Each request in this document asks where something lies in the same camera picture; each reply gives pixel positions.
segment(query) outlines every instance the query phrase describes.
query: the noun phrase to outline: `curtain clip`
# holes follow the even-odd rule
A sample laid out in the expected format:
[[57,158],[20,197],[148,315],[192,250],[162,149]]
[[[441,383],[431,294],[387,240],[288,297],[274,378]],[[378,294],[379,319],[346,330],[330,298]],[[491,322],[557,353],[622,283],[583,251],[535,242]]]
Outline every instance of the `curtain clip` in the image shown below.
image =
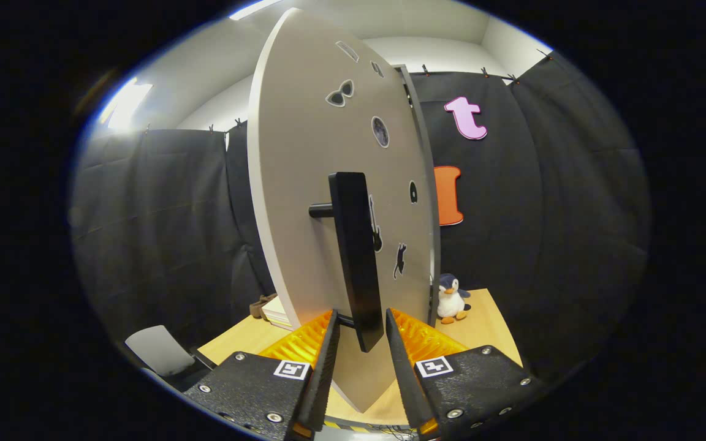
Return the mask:
[[[543,50],[540,50],[540,48],[536,48],[536,50],[537,50],[538,52],[540,52],[540,53],[544,53],[544,51],[543,51]],[[546,56],[546,58],[549,58],[549,59],[554,59],[554,58],[552,58],[551,56],[549,56],[549,55],[546,54],[546,53],[544,53],[544,56]]]

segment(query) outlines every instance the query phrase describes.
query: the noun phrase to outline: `stack of paper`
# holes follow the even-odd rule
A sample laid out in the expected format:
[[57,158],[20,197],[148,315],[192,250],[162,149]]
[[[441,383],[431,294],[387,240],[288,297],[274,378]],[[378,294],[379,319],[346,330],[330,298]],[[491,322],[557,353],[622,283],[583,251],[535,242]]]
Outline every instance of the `stack of paper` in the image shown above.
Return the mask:
[[285,313],[283,302],[279,301],[279,296],[267,304],[264,304],[260,309],[272,325],[279,326],[286,330],[294,330],[294,327],[290,325],[288,315]]

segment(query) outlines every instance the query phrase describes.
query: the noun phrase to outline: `white ceiling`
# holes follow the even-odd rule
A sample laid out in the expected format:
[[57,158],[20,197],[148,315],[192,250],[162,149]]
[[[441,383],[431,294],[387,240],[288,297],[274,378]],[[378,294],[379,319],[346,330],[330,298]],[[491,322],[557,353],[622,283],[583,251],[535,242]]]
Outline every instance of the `white ceiling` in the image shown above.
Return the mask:
[[154,84],[134,127],[174,128],[222,90],[255,71],[260,50],[283,12],[313,12],[359,39],[437,37],[481,44],[490,17],[452,0],[282,0],[235,21],[206,25],[135,73]]

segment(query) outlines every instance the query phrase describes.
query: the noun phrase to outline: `stuffed penguin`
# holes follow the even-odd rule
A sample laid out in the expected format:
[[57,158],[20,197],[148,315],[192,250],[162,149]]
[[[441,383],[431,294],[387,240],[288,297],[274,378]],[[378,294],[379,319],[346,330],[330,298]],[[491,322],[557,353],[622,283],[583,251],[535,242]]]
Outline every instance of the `stuffed penguin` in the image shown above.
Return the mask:
[[447,325],[454,322],[454,318],[462,320],[468,316],[470,305],[465,304],[463,298],[469,298],[470,293],[459,289],[459,280],[453,274],[440,274],[438,316],[440,323]]

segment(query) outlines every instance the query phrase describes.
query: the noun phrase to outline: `wooden table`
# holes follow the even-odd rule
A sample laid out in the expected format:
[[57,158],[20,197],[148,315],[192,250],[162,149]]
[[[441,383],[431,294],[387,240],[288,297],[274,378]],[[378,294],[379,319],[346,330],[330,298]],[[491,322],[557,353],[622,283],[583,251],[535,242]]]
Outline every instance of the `wooden table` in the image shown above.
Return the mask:
[[[465,299],[471,305],[468,317],[449,325],[443,325],[438,320],[435,329],[468,348],[492,344],[521,366],[522,359],[519,357],[516,343],[514,343],[511,332],[508,330],[503,316],[499,313],[498,305],[495,304],[490,292],[488,290],[473,290],[470,291],[470,294],[470,298]],[[201,346],[199,351],[209,360],[219,364],[235,351],[258,354],[288,333],[290,331],[250,316]],[[331,388],[325,414],[342,420],[369,424],[407,424],[407,416],[404,415],[400,389],[396,380],[386,389],[381,398],[363,413],[354,410],[334,388]]]

